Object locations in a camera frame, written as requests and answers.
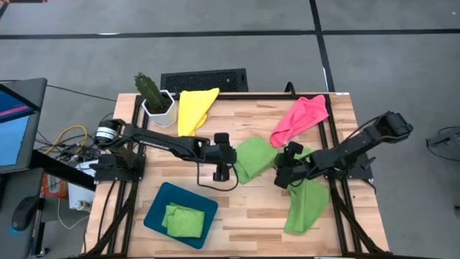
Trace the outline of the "green microfiber towel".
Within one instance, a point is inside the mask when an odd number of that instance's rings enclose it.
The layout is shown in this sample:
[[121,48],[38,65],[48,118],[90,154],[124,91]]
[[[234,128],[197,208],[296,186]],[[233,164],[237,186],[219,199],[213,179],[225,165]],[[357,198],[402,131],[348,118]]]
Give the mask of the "green microfiber towel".
[[329,189],[324,184],[288,171],[293,163],[301,163],[300,159],[307,159],[310,153],[309,148],[284,147],[275,158],[274,184],[287,189],[290,196],[284,231],[292,235],[304,234],[321,216],[329,201]]
[[171,202],[165,208],[161,226],[171,237],[201,238],[205,215],[197,209]]
[[274,165],[278,149],[261,137],[251,137],[236,149],[234,168],[240,184],[246,184]]

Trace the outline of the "yellow microfiber towel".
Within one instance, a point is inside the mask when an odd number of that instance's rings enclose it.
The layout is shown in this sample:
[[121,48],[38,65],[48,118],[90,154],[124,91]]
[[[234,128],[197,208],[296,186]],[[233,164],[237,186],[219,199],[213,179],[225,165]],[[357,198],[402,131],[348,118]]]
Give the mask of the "yellow microfiber towel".
[[220,92],[219,88],[206,91],[183,91],[179,99],[178,135],[196,135],[196,130],[203,126],[207,111],[211,108]]

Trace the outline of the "pink microfiber towel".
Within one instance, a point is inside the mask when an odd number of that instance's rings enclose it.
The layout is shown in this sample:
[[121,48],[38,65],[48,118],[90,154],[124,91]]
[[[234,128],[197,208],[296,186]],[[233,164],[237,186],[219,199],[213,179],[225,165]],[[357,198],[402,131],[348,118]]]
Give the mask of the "pink microfiber towel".
[[295,136],[328,117],[324,95],[318,95],[312,99],[300,97],[273,129],[270,143],[273,147],[280,148]]

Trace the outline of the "white hexagonal plant pot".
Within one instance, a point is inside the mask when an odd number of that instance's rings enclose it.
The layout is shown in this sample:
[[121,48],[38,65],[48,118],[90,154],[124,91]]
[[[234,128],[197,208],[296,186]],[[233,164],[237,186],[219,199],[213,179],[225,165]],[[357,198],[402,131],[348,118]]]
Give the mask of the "white hexagonal plant pot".
[[159,127],[169,127],[177,121],[178,108],[174,98],[171,96],[168,90],[160,90],[160,93],[170,101],[170,105],[166,112],[160,114],[150,113],[148,110],[148,103],[146,100],[142,102],[142,108],[149,117],[149,120],[152,121],[154,124],[156,124]]

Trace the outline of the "black keyboard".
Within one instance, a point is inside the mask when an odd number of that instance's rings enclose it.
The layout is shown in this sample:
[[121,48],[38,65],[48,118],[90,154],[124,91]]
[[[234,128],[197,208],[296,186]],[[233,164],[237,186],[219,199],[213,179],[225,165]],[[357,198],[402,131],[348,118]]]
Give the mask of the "black keyboard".
[[219,88],[223,92],[248,92],[246,69],[163,73],[160,79],[160,89],[170,93],[213,88]]

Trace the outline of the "blue plastic tray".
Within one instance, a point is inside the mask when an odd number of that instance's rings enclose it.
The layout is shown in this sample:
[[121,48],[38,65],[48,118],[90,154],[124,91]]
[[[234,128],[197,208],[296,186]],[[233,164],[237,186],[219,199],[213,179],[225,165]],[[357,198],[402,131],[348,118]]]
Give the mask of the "blue plastic tray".
[[[161,226],[161,223],[165,215],[165,208],[171,202],[190,207],[192,209],[197,209],[206,214],[201,238],[171,237],[167,235],[167,230]],[[218,207],[218,203],[214,200],[200,196],[171,183],[163,183],[149,211],[147,212],[147,216],[144,218],[144,226],[167,235],[168,237],[171,237],[190,247],[201,249],[204,246],[204,242],[211,228],[211,224]]]

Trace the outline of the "green cactus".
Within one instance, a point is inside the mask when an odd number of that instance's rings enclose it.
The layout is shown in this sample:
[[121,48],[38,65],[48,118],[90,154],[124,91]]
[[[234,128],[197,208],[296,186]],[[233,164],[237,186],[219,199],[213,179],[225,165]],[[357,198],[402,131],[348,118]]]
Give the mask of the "green cactus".
[[170,99],[164,96],[155,82],[143,73],[138,73],[134,77],[134,85],[138,92],[144,97],[147,102],[147,110],[150,114],[163,114],[171,104]]

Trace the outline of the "white adapter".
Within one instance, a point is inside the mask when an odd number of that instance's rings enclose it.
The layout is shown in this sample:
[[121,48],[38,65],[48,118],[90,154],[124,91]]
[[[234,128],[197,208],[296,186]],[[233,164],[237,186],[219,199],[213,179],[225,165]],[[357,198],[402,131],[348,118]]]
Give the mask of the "white adapter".
[[75,169],[80,170],[83,173],[85,173],[85,174],[87,174],[87,175],[89,175],[91,177],[94,177],[95,174],[96,174],[96,171],[91,168],[91,165],[97,164],[97,163],[98,163],[98,160],[86,161],[86,162],[77,164],[75,166]]

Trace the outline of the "white box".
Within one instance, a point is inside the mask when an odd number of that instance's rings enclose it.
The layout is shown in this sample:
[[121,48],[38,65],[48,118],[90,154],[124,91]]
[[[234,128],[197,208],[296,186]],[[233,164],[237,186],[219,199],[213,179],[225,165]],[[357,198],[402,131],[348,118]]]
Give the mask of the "white box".
[[68,184],[69,208],[77,211],[90,212],[95,192],[86,188]]

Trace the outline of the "grey floor stand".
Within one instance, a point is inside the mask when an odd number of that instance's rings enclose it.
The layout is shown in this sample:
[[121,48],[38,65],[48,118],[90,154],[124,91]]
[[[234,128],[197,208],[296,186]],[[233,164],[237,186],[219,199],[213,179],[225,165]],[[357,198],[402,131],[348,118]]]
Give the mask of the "grey floor stand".
[[460,125],[441,128],[437,135],[425,140],[426,149],[432,155],[444,160],[460,162],[460,158],[450,158],[434,152],[433,149],[440,144],[452,145],[452,148],[460,154]]

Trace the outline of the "black desk beam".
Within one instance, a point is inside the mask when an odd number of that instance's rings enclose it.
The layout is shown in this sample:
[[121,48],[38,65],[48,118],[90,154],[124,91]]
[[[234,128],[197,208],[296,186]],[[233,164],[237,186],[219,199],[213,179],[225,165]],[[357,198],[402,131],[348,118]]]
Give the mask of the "black desk beam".
[[51,158],[44,153],[34,150],[32,152],[32,158],[29,164],[30,168],[42,168],[46,173],[51,176],[63,179],[71,184],[80,186],[90,191],[96,190],[96,184],[94,183],[94,177],[87,175],[86,173],[70,167],[54,158]]

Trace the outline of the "orange package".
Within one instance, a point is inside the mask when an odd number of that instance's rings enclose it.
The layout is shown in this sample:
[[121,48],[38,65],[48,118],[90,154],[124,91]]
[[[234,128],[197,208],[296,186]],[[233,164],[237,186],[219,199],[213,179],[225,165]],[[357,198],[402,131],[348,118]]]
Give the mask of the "orange package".
[[57,199],[68,199],[68,184],[56,176],[45,173],[42,177],[41,195]]

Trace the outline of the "black computer mouse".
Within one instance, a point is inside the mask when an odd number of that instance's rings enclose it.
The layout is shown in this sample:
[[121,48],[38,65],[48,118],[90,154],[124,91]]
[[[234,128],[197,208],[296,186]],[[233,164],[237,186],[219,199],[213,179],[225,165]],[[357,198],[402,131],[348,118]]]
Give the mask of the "black computer mouse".
[[28,196],[20,201],[11,217],[11,226],[16,231],[24,231],[30,225],[37,210],[39,198]]

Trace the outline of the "monitor with blue screen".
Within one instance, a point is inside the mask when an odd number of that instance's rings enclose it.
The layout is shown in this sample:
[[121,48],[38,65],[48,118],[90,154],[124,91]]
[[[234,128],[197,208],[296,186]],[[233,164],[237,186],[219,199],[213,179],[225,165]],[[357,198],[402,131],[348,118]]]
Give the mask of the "monitor with blue screen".
[[0,83],[0,174],[29,167],[46,86],[46,78]]

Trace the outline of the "dark grey desk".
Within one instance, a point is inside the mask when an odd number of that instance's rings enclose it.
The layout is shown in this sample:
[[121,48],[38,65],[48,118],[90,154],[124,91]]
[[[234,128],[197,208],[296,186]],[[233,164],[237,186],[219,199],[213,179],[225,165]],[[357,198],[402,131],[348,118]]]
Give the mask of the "dark grey desk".
[[[44,171],[41,168],[0,176],[0,259],[42,258],[49,249],[42,246],[45,223],[41,222],[40,199]],[[12,215],[20,201],[28,196],[39,198],[32,221],[24,231],[12,228]]]

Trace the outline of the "black aluminium table frame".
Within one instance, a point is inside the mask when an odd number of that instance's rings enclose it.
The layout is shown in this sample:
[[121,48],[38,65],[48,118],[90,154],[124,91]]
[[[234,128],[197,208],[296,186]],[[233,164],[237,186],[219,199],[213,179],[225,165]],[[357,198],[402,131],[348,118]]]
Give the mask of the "black aluminium table frame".
[[[357,120],[348,93],[324,94],[331,106],[329,114],[334,119],[310,128],[298,135],[296,141],[314,150],[333,147],[355,130]],[[288,93],[252,94],[222,93],[208,110],[206,123],[197,136],[212,138],[215,132],[228,132],[230,143],[238,145],[252,136],[265,139],[272,129],[295,103]],[[146,149],[144,178],[137,189],[129,244],[123,246],[126,218],[122,220],[114,237],[114,248],[103,249],[106,258],[115,258],[124,247],[129,258],[163,257],[282,257],[282,256],[332,256],[341,255],[337,224],[331,202],[315,224],[304,235],[284,233],[284,224],[290,207],[290,197],[273,184],[275,170],[269,169],[247,185],[239,185],[230,192],[214,191],[196,185],[195,163],[183,162],[172,154],[148,147]],[[203,248],[195,249],[166,235],[146,228],[143,224],[148,209],[160,186],[168,182],[185,188],[218,203],[218,211],[212,222]],[[388,251],[376,195],[363,181],[348,180],[349,194],[356,220],[367,235],[382,250]],[[104,203],[111,183],[97,186],[88,227],[86,248],[90,252],[97,242],[98,226],[102,219]],[[120,183],[115,183],[109,196],[103,217],[101,235],[114,218]]]

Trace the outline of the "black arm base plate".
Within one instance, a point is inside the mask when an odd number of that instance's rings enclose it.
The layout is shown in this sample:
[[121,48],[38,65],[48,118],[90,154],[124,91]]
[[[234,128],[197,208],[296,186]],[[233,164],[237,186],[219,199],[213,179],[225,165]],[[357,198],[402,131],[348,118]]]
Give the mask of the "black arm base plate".
[[320,150],[311,156],[320,172],[338,180],[373,178],[370,165],[375,157],[369,157],[363,150]]
[[95,170],[95,180],[98,182],[140,181],[143,179],[145,163],[144,154],[135,154],[132,163],[119,156],[104,154],[90,168]]

